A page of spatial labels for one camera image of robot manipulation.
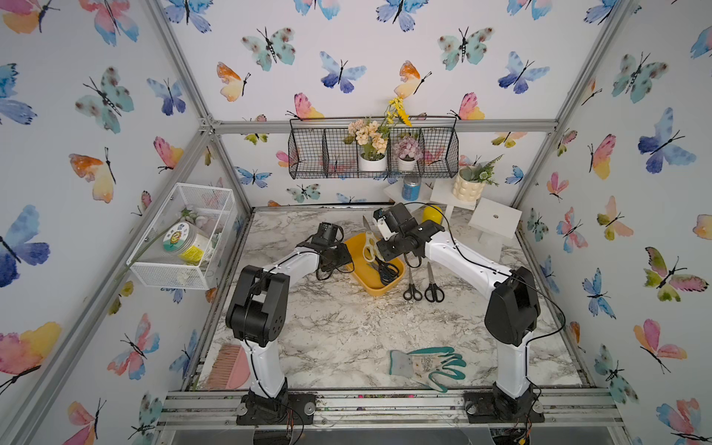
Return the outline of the cream-handled kitchen scissors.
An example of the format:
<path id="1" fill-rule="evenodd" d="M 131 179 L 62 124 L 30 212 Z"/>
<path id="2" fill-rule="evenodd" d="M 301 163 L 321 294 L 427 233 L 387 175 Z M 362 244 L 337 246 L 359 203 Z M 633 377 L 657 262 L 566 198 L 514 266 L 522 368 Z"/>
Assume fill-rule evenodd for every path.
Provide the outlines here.
<path id="1" fill-rule="evenodd" d="M 383 260 L 382 255 L 378 250 L 378 239 L 374 234 L 369 222 L 365 217 L 362 218 L 363 228 L 365 229 L 365 245 L 363 246 L 363 258 L 368 263 L 374 263 L 376 260 Z"/>

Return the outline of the yellow plastic storage box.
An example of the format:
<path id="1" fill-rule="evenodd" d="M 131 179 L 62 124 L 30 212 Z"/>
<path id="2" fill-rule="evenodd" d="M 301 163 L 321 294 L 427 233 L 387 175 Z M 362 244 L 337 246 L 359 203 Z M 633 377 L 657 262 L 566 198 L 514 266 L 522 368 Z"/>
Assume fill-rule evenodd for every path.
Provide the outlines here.
<path id="1" fill-rule="evenodd" d="M 387 293 L 396 289 L 398 283 L 402 280 L 405 273 L 405 265 L 401 259 L 396 259 L 391 262 L 392 265 L 399 269 L 399 274 L 395 280 L 387 285 L 384 285 L 378 274 L 378 270 L 373 267 L 372 263 L 365 261 L 363 258 L 363 247 L 365 246 L 366 236 L 364 233 L 355 235 L 345 241 L 345 244 L 352 256 L 353 277 L 371 297 L 383 297 Z"/>

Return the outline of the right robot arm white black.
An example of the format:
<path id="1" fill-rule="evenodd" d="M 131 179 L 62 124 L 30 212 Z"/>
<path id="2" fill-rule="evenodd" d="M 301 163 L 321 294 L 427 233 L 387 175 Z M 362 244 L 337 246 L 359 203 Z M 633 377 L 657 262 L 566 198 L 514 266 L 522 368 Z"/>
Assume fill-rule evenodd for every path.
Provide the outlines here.
<path id="1" fill-rule="evenodd" d="M 519 399 L 530 388 L 528 343 L 541 314 L 533 274 L 491 261 L 456 240 L 448 224 L 417 222 L 405 205 L 378 209 L 373 224 L 382 239 L 376 242 L 386 261 L 412 254 L 437 263 L 469 283 L 488 299 L 485 326 L 497 342 L 497 389 Z"/>

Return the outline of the small black-handled scissors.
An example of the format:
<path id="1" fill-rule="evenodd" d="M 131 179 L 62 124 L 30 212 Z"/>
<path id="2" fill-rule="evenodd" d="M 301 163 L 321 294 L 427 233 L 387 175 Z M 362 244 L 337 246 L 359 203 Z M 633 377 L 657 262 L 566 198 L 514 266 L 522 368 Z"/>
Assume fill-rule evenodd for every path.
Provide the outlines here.
<path id="1" fill-rule="evenodd" d="M 413 271 L 411 267 L 407 268 L 407 277 L 408 277 L 408 286 L 406 291 L 402 293 L 402 296 L 404 300 L 406 301 L 421 301 L 424 296 L 423 294 L 416 288 L 415 286 L 415 280 L 413 280 Z"/>

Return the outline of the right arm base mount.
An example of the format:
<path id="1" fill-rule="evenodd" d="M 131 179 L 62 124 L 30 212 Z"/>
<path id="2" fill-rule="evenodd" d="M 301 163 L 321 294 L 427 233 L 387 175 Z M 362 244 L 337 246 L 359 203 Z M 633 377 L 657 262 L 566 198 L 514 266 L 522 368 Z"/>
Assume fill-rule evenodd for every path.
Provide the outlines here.
<path id="1" fill-rule="evenodd" d="M 466 392 L 464 409 L 470 424 L 539 424 L 545 421 L 543 408 L 536 408 L 538 395 L 528 388 L 512 398 L 497 385 L 487 391 Z"/>

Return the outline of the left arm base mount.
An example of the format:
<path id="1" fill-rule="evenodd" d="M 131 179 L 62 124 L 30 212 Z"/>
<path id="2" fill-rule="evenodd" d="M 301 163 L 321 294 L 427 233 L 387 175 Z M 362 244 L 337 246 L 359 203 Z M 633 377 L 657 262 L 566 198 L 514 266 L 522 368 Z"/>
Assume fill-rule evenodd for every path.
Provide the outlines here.
<path id="1" fill-rule="evenodd" d="M 250 390 L 241 398 L 237 408 L 238 426 L 272 426 L 313 424 L 316 395 L 288 390 L 283 387 L 274 398 L 258 395 Z"/>

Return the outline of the long black-handled scissors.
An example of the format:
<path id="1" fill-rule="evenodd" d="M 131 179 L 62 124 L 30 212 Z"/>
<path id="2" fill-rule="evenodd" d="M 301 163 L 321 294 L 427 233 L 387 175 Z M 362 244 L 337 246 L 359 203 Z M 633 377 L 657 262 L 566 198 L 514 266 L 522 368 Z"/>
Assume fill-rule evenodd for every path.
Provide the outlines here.
<path id="1" fill-rule="evenodd" d="M 428 286 L 425 289 L 424 298 L 431 303 L 441 303 L 445 300 L 443 289 L 436 283 L 431 263 L 428 263 Z"/>

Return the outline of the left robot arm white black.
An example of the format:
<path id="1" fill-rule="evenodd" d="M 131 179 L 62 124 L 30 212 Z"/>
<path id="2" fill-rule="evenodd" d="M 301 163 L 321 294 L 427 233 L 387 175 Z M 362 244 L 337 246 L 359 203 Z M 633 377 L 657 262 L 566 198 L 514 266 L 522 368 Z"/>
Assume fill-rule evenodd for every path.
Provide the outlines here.
<path id="1" fill-rule="evenodd" d="M 271 401 L 287 392 L 276 342 L 287 321 L 290 287 L 310 274 L 326 280 L 350 265 L 342 227 L 322 222 L 283 259 L 242 269 L 225 323 L 247 354 L 251 394 Z"/>

